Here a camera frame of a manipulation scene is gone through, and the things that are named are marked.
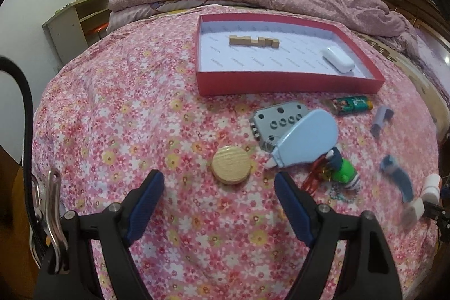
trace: floral bedsheet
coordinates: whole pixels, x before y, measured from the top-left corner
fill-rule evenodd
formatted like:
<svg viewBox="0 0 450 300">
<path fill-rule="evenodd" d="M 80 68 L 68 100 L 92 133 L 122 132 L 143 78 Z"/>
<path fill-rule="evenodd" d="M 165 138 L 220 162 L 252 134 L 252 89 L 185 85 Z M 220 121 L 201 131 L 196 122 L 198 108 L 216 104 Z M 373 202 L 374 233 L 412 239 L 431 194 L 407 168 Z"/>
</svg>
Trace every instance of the floral bedsheet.
<svg viewBox="0 0 450 300">
<path fill-rule="evenodd" d="M 206 6 L 154 17 L 120 28 L 90 47 L 49 83 L 35 113 L 33 173 L 53 165 L 62 173 L 62 203 L 80 214 L 121 201 L 150 169 L 165 175 L 166 189 L 142 239 L 130 248 L 145 285 L 159 299 L 284 299 L 307 255 L 275 196 L 276 170 L 253 139 L 252 111 L 298 100 L 309 109 L 341 94 L 275 93 L 202 98 L 197 93 L 194 44 L 200 14 L 275 11 Z M 361 174 L 357 194 L 323 184 L 317 202 L 359 215 L 376 213 L 394 256 L 404 292 L 434 254 L 437 228 L 421 221 L 411 232 L 398 226 L 401 193 L 378 172 L 386 154 L 410 174 L 416 195 L 438 170 L 433 121 L 411 81 L 364 40 L 341 24 L 374 61 L 386 83 L 375 109 L 395 111 L 377 143 L 371 113 L 338 117 L 339 144 Z M 214 152 L 243 147 L 251 175 L 224 186 L 211 173 Z M 300 185 L 304 167 L 288 170 Z M 331 299 L 343 261 L 340 242 L 323 292 Z M 100 283 L 113 298 L 100 244 L 94 243 Z"/>
</svg>

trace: wooden headboard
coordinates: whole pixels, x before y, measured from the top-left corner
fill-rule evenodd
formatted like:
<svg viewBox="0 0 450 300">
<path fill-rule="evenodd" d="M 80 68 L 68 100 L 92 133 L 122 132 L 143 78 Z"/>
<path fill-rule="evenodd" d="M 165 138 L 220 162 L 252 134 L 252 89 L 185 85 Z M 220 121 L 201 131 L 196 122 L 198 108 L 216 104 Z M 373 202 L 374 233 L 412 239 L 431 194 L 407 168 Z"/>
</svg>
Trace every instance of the wooden headboard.
<svg viewBox="0 0 450 300">
<path fill-rule="evenodd" d="M 432 0 L 382 0 L 391 10 L 404 15 L 411 24 L 430 34 L 450 53 L 450 23 Z"/>
</svg>

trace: wooden lid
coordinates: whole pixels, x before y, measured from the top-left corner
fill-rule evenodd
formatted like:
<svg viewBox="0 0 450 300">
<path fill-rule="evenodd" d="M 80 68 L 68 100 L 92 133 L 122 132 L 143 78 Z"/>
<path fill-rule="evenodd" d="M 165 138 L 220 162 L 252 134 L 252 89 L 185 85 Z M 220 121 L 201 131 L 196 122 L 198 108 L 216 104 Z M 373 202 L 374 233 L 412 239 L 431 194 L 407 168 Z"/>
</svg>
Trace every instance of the wooden lid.
<svg viewBox="0 0 450 300">
<path fill-rule="evenodd" d="M 246 151 L 238 146 L 220 148 L 212 157 L 212 173 L 224 184 L 238 184 L 249 176 L 251 162 Z"/>
</svg>

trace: black cable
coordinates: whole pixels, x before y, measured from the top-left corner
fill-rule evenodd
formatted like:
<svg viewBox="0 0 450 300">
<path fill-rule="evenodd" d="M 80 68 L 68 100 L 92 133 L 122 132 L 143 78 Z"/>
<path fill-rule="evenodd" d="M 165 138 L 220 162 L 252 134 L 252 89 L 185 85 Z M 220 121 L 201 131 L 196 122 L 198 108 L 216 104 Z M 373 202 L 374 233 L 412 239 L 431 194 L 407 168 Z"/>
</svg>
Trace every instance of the black cable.
<svg viewBox="0 0 450 300">
<path fill-rule="evenodd" d="M 0 70 L 8 73 L 14 78 L 20 88 L 25 110 L 25 134 L 23 140 L 23 185 L 25 190 L 25 208 L 28 221 L 33 231 L 33 237 L 36 243 L 36 252 L 40 258 L 44 257 L 46 252 L 46 240 L 39 227 L 33 205 L 32 178 L 31 178 L 31 158 L 33 142 L 33 99 L 30 86 L 22 70 L 10 59 L 0 55 Z"/>
</svg>

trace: metal screw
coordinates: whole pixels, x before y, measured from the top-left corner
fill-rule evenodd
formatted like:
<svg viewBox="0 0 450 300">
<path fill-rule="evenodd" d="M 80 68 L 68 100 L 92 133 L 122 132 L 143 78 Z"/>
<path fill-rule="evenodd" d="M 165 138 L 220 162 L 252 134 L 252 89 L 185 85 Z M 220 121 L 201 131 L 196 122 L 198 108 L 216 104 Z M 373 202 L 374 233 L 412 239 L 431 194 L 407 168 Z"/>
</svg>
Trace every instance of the metal screw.
<svg viewBox="0 0 450 300">
<path fill-rule="evenodd" d="M 120 203 L 113 202 L 111 205 L 109 205 L 108 210 L 112 212 L 118 212 L 120 210 Z"/>
<path fill-rule="evenodd" d="M 375 219 L 375 214 L 372 211 L 369 211 L 369 210 L 364 211 L 363 212 L 363 216 L 366 219 L 369 219 L 369 220 Z"/>
<path fill-rule="evenodd" d="M 319 205 L 319 211 L 323 212 L 324 214 L 326 214 L 327 212 L 330 212 L 330 210 L 331 210 L 331 207 L 329 207 L 326 204 L 320 204 Z"/>
<path fill-rule="evenodd" d="M 74 217 L 75 217 L 75 211 L 73 211 L 73 210 L 69 210 L 68 212 L 66 212 L 64 214 L 64 218 L 67 219 L 67 220 L 71 220 Z"/>
</svg>

